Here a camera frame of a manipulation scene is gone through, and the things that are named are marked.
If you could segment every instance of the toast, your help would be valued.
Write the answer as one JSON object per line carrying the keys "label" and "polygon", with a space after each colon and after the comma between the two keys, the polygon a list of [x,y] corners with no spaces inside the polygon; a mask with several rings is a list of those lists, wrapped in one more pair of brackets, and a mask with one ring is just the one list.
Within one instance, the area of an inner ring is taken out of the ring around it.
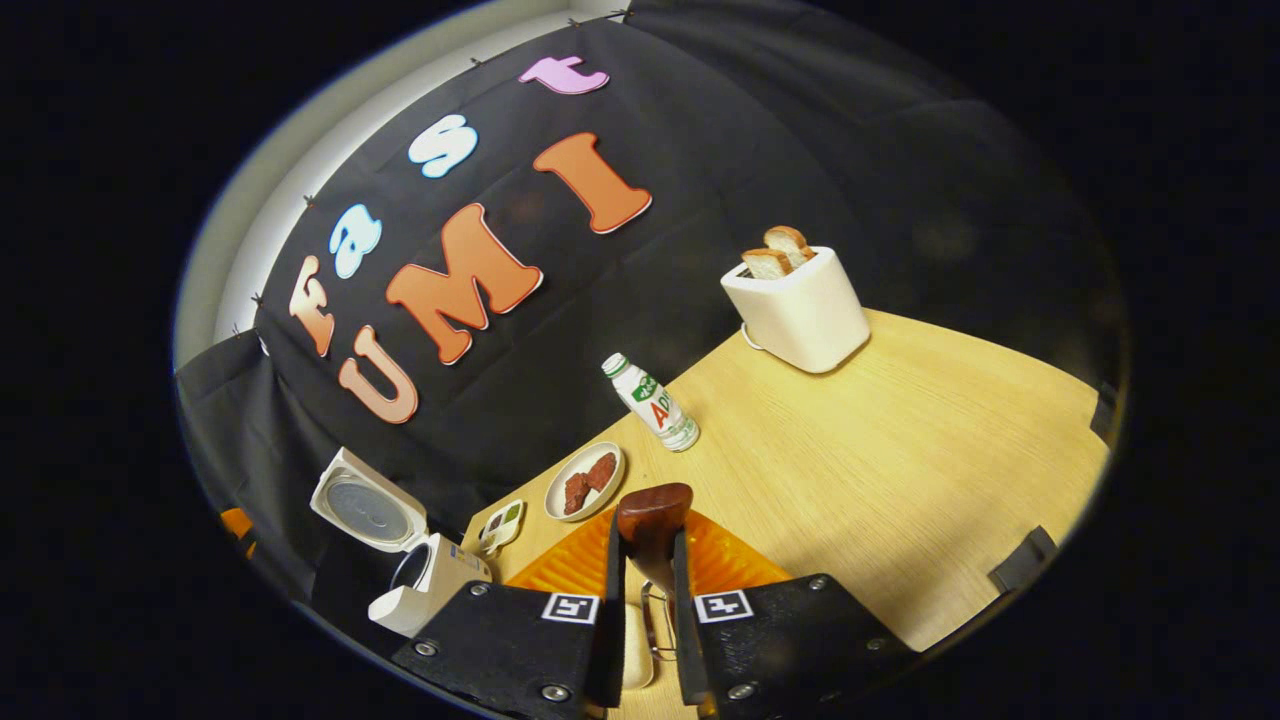
{"label": "toast", "polygon": [[748,250],[742,254],[742,261],[751,272],[751,277],[762,281],[776,281],[791,274],[791,260],[781,250]]}
{"label": "toast", "polygon": [[804,234],[787,225],[776,225],[765,231],[764,245],[771,250],[785,252],[792,269],[804,265],[806,260],[812,260],[815,255],[809,249],[809,243],[805,242]]}

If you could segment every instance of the black clip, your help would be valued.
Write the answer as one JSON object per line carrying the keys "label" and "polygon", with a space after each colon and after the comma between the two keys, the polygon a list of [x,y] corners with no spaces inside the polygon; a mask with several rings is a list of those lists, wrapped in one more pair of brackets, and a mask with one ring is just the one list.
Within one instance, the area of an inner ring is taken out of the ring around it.
{"label": "black clip", "polygon": [[1044,528],[1036,525],[1014,552],[987,577],[1001,594],[1016,591],[1030,584],[1055,552],[1057,546],[1053,544],[1053,538],[1048,537]]}
{"label": "black clip", "polygon": [[1111,387],[1110,383],[1102,383],[1098,388],[1098,404],[1093,409],[1093,419],[1089,420],[1089,429],[1093,430],[1102,442],[1108,446],[1114,441],[1111,437],[1111,428],[1115,424],[1116,418],[1116,388]]}

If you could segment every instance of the orange letter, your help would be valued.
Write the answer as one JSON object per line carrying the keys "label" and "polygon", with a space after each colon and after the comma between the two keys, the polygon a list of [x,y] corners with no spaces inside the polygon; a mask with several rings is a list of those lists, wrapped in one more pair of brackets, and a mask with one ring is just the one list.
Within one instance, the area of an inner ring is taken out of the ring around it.
{"label": "orange letter", "polygon": [[626,183],[595,151],[595,135],[580,132],[552,145],[534,160],[534,169],[553,172],[591,211],[591,229],[611,233],[644,213],[653,196]]}
{"label": "orange letter", "polygon": [[356,397],[374,411],[383,420],[392,424],[401,424],[413,416],[417,410],[417,388],[413,380],[408,379],[404,370],[392,360],[390,355],[378,345],[374,337],[374,328],[365,325],[356,333],[356,355],[369,357],[375,368],[383,372],[392,384],[396,386],[396,398],[387,400],[380,392],[369,384],[365,375],[360,374],[355,357],[347,357],[338,372],[338,384],[356,393]]}
{"label": "orange letter", "polygon": [[293,283],[293,296],[289,297],[289,315],[302,320],[302,327],[307,329],[311,340],[316,341],[316,352],[320,357],[329,354],[329,341],[333,340],[333,315],[320,311],[329,304],[320,281],[311,275],[320,272],[320,260],[315,255],[307,255],[302,261],[302,272],[298,273],[298,282]]}
{"label": "orange letter", "polygon": [[404,265],[387,286],[387,301],[403,305],[440,348],[440,363],[452,365],[471,348],[471,333],[456,331],[444,315],[483,331],[489,316],[480,304],[483,284],[489,309],[509,313],[543,284],[543,272],[521,265],[484,223],[484,206],[472,202],[458,210],[440,231],[444,269],[449,274]]}

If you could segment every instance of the white plastic bottle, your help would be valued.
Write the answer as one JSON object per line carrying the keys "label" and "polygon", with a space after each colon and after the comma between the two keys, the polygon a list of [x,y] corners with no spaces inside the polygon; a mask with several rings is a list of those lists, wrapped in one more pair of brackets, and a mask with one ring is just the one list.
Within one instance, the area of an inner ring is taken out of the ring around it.
{"label": "white plastic bottle", "polygon": [[613,389],[622,402],[649,425],[663,447],[680,452],[698,442],[698,423],[685,415],[667,388],[658,384],[653,375],[632,365],[621,352],[611,355],[600,369],[604,370],[604,377],[613,380]]}

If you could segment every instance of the plate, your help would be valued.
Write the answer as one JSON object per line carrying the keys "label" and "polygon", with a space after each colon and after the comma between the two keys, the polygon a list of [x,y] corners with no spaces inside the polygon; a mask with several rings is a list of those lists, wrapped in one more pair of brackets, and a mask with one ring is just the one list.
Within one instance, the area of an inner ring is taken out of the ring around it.
{"label": "plate", "polygon": [[[575,474],[590,470],[591,465],[595,465],[595,461],[599,460],[605,452],[612,452],[618,456],[618,465],[613,469],[613,477],[609,478],[609,482],[604,486],[603,491],[590,489],[586,492],[586,501],[582,503],[581,510],[566,515],[564,483],[567,483]],[[622,474],[626,473],[626,469],[627,456],[622,454],[621,447],[612,442],[598,442],[582,448],[581,452],[571,457],[570,461],[561,468],[561,471],[556,474],[556,479],[552,480],[552,487],[547,488],[547,500],[544,502],[547,514],[553,519],[562,520],[564,523],[576,523],[577,520],[588,518],[603,507],[604,503],[613,497],[613,493],[618,492],[618,486],[622,484]]]}

